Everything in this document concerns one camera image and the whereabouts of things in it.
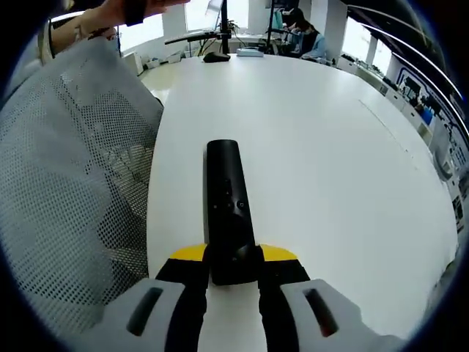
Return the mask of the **person's left hand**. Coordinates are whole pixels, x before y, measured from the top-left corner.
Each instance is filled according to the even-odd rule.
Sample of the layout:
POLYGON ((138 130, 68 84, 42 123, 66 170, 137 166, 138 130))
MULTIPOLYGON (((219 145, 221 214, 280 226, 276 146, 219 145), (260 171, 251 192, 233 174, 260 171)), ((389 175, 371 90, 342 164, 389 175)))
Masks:
POLYGON ((187 4, 190 0, 147 0, 144 18, 165 13, 168 8, 187 4))

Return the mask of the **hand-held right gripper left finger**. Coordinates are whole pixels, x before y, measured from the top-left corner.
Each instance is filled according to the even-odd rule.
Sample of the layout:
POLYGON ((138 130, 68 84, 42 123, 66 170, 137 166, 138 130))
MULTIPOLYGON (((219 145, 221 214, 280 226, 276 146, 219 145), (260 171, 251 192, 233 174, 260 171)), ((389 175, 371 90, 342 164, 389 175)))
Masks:
POLYGON ((196 351, 207 310, 207 246, 170 255, 154 279, 112 301, 91 330, 92 351, 196 351))

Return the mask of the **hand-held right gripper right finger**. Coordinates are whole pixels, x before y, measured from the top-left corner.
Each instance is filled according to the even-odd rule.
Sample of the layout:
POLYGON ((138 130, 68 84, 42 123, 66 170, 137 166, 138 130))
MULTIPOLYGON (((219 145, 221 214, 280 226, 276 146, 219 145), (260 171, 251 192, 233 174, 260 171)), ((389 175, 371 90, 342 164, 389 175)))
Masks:
POLYGON ((259 245, 259 312, 269 351, 399 351, 361 309, 322 279, 311 279, 292 252, 259 245))

